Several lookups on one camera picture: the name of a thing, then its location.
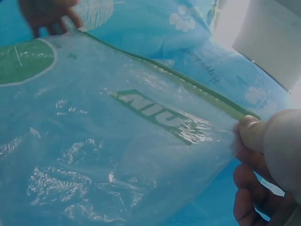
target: plastic bag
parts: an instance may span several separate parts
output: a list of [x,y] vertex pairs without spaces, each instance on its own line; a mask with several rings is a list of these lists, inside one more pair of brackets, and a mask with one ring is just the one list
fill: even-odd
[[154,225],[230,162],[250,113],[79,32],[0,58],[3,226]]

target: white flower pattern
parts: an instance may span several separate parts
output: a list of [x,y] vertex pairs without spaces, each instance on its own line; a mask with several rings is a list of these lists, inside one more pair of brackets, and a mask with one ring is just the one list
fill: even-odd
[[194,16],[200,15],[201,12],[198,7],[188,8],[185,5],[181,5],[178,7],[178,13],[173,13],[170,15],[169,23],[171,25],[175,24],[175,28],[177,30],[188,32],[189,30],[193,30],[196,27]]
[[261,107],[261,103],[265,101],[266,97],[267,93],[263,88],[250,87],[249,92],[245,95],[245,98],[250,104],[256,105],[257,108],[250,108],[249,110],[261,117],[269,118],[277,111],[277,104],[274,101],[268,99],[266,101],[266,105]]
[[249,92],[246,93],[245,97],[246,100],[250,104],[257,104],[258,100],[264,98],[266,96],[266,93],[263,88],[255,88],[255,87],[250,87]]

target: green logo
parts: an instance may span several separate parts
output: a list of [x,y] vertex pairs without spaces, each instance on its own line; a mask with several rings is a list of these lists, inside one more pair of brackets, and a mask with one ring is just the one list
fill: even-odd
[[136,89],[114,92],[112,96],[137,115],[162,127],[187,145],[211,140],[205,133],[210,129],[208,122],[193,115],[184,115],[168,109]]

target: green zipper strip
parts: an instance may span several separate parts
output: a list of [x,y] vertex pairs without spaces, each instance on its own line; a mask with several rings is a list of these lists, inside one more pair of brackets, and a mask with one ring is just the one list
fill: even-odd
[[[200,90],[198,91],[198,94],[201,94],[201,96],[206,99],[207,101],[209,101],[212,105],[214,106],[217,106],[219,108],[221,108],[223,111],[225,111],[228,115],[230,115],[232,118],[234,119],[237,119],[237,120],[240,120],[241,118],[243,118],[244,116],[246,115],[252,115],[254,117],[256,117],[257,119],[261,119],[257,114],[253,113],[252,111],[249,111],[245,108],[243,108],[242,106],[240,106],[239,104],[235,103],[234,101],[226,98],[224,95],[210,89],[209,87],[199,83],[198,81],[195,81],[191,78],[189,78],[188,76],[168,67],[168,66],[165,66],[155,60],[152,60],[152,59],[148,59],[146,57],[143,57],[143,56],[140,56],[140,55],[137,55],[137,54],[134,54],[134,53],[130,53],[130,52],[127,52],[125,50],[122,50],[122,49],[119,49],[115,46],[112,46],[104,41],[101,41],[100,39],[96,38],[95,36],[87,33],[87,32],[81,32],[83,34],[85,34],[86,36],[114,49],[114,50],[117,50],[123,54],[126,54],[126,55],[129,55],[131,57],[134,57],[134,58],[137,58],[137,59],[140,59],[140,60],[143,60],[143,61],[146,61],[148,63],[151,63],[175,76],[177,76],[178,78],[186,81],[187,83],[190,83],[191,85],[199,88]],[[223,103],[225,103],[226,105],[220,105],[218,104],[216,101],[217,100],[220,100],[222,101]]]

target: green circle pattern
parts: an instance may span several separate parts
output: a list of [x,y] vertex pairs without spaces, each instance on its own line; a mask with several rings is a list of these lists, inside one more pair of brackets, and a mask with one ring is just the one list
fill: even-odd
[[0,85],[23,82],[49,68],[52,48],[41,40],[0,48]]

